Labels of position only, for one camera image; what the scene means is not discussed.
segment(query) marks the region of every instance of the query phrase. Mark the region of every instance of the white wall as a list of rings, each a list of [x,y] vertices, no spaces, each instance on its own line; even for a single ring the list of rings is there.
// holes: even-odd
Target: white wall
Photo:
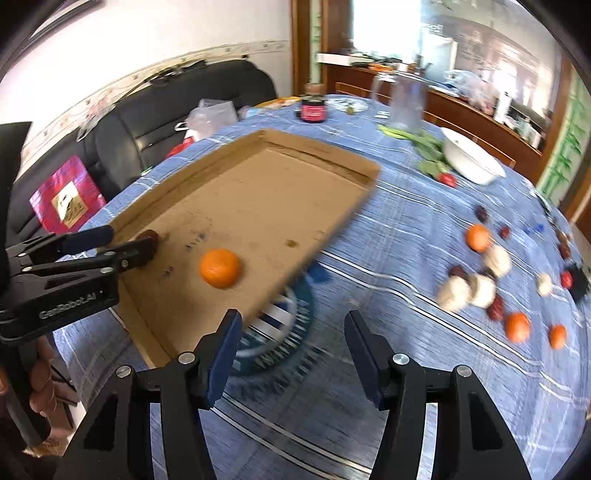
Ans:
[[[290,0],[105,0],[28,52],[0,83],[0,123],[30,137],[93,92],[142,67],[225,44],[290,40]],[[291,94],[291,53],[251,57]]]

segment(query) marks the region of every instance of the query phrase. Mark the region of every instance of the black leather sofa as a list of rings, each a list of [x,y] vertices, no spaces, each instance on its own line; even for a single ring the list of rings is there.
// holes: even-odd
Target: black leather sofa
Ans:
[[[29,199],[66,160],[77,155],[107,202],[183,141],[174,130],[202,98],[231,100],[236,110],[277,97],[271,78],[247,60],[200,62],[129,95],[84,139],[64,137],[14,184],[8,210],[7,247],[43,235]]]

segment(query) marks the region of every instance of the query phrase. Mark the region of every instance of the green vegetable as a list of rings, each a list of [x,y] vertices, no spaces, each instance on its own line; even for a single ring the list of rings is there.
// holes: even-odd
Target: green vegetable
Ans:
[[[421,157],[430,162],[438,163],[440,173],[449,171],[445,156],[443,155],[443,142],[429,132],[422,130],[418,135],[414,135],[386,125],[378,125],[378,129],[389,137],[398,138],[399,140],[410,140]]]
[[[441,175],[441,171],[437,166],[437,163],[429,160],[422,160],[418,164],[418,169],[424,173],[425,175],[429,175],[434,179],[438,179],[439,175]]]

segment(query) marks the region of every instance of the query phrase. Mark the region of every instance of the screw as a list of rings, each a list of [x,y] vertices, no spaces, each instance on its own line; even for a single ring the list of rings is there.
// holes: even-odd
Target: screw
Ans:
[[[119,378],[125,378],[131,373],[131,367],[129,365],[121,365],[115,373]]]
[[[192,364],[195,361],[195,355],[193,355],[191,352],[181,353],[178,356],[178,361],[183,365]]]
[[[408,355],[404,355],[404,353],[397,353],[392,357],[392,360],[398,365],[406,365],[410,362],[410,358],[408,358]]]
[[[459,365],[457,367],[457,374],[460,375],[460,377],[468,378],[472,375],[472,369],[466,365]]]

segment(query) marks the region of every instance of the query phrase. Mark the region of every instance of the glass pitcher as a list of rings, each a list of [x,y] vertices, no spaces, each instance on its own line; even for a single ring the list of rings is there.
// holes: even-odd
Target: glass pitcher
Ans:
[[[378,100],[378,93],[384,82],[390,84],[389,111],[379,109],[375,118],[385,120],[387,125],[393,128],[413,134],[419,133],[427,102],[428,81],[406,72],[376,75],[372,84],[371,98],[377,102],[378,107],[382,105]]]

